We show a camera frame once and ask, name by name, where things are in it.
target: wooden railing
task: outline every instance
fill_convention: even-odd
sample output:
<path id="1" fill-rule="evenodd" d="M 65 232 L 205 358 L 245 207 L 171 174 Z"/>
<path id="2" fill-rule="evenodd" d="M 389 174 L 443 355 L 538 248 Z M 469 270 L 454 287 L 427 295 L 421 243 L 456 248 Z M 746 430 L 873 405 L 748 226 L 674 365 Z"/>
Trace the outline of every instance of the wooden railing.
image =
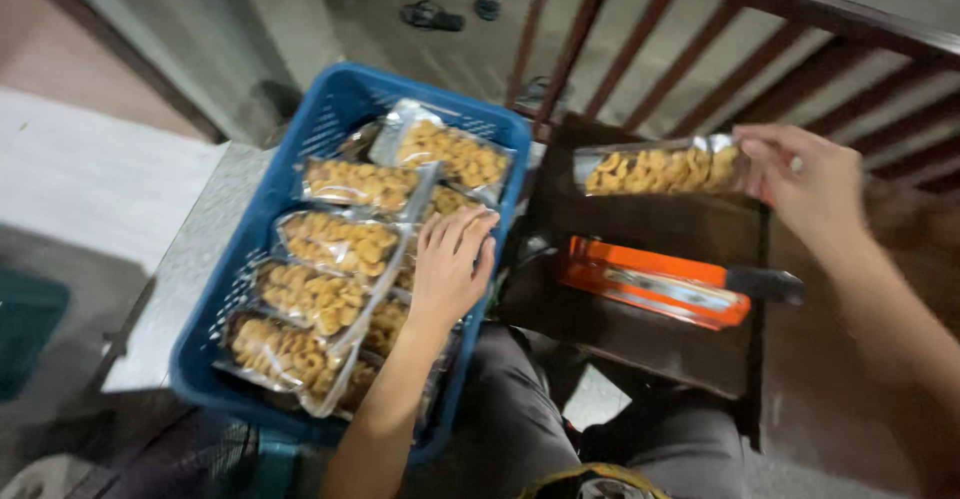
<path id="1" fill-rule="evenodd" d="M 586 104 L 583 116 L 596 119 L 638 51 L 654 34 L 672 1 L 649 1 L 599 87 Z M 524 71 L 530 60 L 531 47 L 545 3 L 546 0 L 531 2 L 506 97 L 507 107 L 533 120 L 534 135 L 538 140 L 547 140 L 548 129 L 556 124 L 552 117 L 558 100 L 568 85 L 570 73 L 584 49 L 604 0 L 581 1 L 550 76 L 546 94 L 538 107 L 530 110 L 518 105 L 516 101 L 522 89 Z M 833 38 L 751 99 L 721 128 L 735 122 L 778 121 L 798 104 L 816 96 L 827 85 L 849 72 L 858 63 L 862 63 L 878 49 L 902 54 L 908 57 L 910 62 L 858 91 L 835 109 L 810 121 L 790 123 L 829 137 L 858 118 L 918 88 L 944 70 L 960 70 L 960 36 L 935 31 L 844 0 L 723 0 L 686 48 L 678 53 L 653 88 L 637 101 L 635 109 L 620 125 L 622 131 L 635 133 L 660 106 L 667 94 L 688 75 L 690 68 L 710 49 L 714 40 L 747 8 L 777 15 L 785 19 L 785 23 L 689 111 L 666 134 L 667 137 L 683 137 L 693 133 L 712 115 L 722 110 L 750 81 L 794 46 L 805 33 L 814 28 L 830 32 Z M 869 156 L 957 115 L 960 115 L 960 91 L 950 93 L 856 137 L 849 146 Z M 874 167 L 871 172 L 884 179 L 902 178 L 958 156 L 960 134 L 909 151 L 893 161 Z M 960 169 L 919 182 L 918 188 L 935 193 L 960 189 Z"/>

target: gray pants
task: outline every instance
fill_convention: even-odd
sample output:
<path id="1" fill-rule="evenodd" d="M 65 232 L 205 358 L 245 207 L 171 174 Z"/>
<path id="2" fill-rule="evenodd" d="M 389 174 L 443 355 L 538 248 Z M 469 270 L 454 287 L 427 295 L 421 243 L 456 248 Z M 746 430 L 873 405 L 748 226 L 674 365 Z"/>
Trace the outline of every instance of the gray pants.
<path id="1" fill-rule="evenodd" d="M 511 497 L 590 461 L 637 469 L 676 499 L 745 496 L 734 420 L 698 390 L 666 388 L 633 400 L 614 419 L 583 432 L 580 456 L 562 423 L 522 333 L 485 323 L 454 427 L 455 448 L 467 452 L 469 465 L 464 484 L 471 493 L 464 496 Z"/>

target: orange heat sealer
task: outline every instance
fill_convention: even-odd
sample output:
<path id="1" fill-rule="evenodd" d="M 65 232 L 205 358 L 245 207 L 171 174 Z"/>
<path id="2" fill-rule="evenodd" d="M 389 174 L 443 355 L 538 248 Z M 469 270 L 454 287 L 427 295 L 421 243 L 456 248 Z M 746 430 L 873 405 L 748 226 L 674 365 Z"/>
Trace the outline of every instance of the orange heat sealer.
<path id="1" fill-rule="evenodd" d="M 570 238 L 559 281 L 711 330 L 743 322 L 750 298 L 799 305 L 804 292 L 782 270 L 724 268 L 582 236 Z"/>

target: hand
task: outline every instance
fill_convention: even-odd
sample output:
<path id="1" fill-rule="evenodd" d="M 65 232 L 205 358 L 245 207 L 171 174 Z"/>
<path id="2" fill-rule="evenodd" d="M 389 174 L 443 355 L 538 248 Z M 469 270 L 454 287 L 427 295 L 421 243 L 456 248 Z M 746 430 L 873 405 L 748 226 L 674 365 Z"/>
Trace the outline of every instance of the hand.
<path id="1" fill-rule="evenodd" d="M 407 324 L 446 334 L 476 304 L 494 270 L 497 243 L 488 233 L 499 219 L 500 214 L 483 207 L 462 207 L 446 217 L 435 213 L 423 225 Z"/>
<path id="2" fill-rule="evenodd" d="M 774 207 L 814 255 L 842 252 L 868 234 L 857 151 L 793 126 L 737 126 L 733 134 L 752 161 L 746 193 Z"/>

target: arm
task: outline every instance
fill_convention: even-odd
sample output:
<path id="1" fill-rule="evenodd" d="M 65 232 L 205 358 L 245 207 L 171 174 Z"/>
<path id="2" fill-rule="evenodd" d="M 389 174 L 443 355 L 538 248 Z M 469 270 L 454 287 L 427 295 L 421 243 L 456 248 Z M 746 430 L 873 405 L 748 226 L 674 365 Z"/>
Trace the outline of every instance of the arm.
<path id="1" fill-rule="evenodd" d="M 496 213 L 434 215 L 420 230 L 410 315 L 330 460 L 326 499 L 389 499 L 401 486 L 427 374 L 494 269 Z M 474 259 L 480 259 L 474 268 Z"/>
<path id="2" fill-rule="evenodd" d="M 753 160 L 746 191 L 774 206 L 833 282 L 921 491 L 960 496 L 960 345 L 870 235 L 859 154 L 796 128 L 734 132 Z"/>

